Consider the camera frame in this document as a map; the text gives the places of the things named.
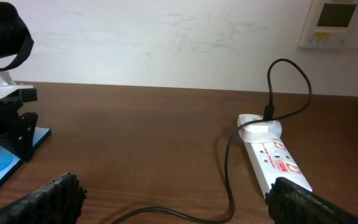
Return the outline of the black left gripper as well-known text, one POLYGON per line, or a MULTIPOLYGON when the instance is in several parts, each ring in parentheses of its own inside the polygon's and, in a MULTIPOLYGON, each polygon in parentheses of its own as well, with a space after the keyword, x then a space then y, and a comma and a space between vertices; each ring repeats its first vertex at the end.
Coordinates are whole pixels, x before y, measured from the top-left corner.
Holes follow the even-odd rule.
POLYGON ((18 114, 24 103, 37 101, 35 88, 20 88, 0 98, 0 139, 10 138, 11 152, 24 162, 34 154, 33 138, 38 114, 18 114))

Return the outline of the white power strip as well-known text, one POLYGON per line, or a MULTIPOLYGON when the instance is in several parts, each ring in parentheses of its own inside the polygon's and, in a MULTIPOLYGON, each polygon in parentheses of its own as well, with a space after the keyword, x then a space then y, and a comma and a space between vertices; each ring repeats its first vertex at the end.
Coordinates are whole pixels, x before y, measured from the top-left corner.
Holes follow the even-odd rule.
MULTIPOLYGON (((237 125, 241 126, 250 121, 252 124, 261 123, 260 120, 262 118, 262 116, 256 114, 241 114, 237 120, 237 125)), ((271 142, 244 142, 244 144, 260 185, 262 195, 270 191, 272 184, 278 177, 284 177, 312 191, 306 177, 280 138, 271 142)))

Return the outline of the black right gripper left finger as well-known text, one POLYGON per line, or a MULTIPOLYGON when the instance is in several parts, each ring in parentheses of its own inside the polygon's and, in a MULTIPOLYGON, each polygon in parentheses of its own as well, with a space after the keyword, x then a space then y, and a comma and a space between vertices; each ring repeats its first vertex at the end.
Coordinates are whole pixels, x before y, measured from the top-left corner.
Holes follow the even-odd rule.
POLYGON ((0 208, 0 224, 76 223, 87 192, 75 174, 65 173, 0 208))

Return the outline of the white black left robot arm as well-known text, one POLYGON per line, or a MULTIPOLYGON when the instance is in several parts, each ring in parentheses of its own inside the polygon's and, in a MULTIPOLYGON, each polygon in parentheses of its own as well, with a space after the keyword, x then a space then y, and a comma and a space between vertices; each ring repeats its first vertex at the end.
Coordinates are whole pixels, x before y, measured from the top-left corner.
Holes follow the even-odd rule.
POLYGON ((20 18, 17 9, 0 1, 0 145, 23 161, 34 154, 33 139, 37 113, 19 114, 24 103, 37 100, 33 86, 16 85, 9 71, 24 63, 32 51, 34 41, 20 18))

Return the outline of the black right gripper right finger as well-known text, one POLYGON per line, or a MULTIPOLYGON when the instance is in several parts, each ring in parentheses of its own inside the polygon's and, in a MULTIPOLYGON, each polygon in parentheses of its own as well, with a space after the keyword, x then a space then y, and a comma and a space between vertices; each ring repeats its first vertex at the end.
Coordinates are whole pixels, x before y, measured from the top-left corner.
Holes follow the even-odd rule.
POLYGON ((275 224, 358 224, 358 217, 279 177, 265 194, 268 214, 275 224))

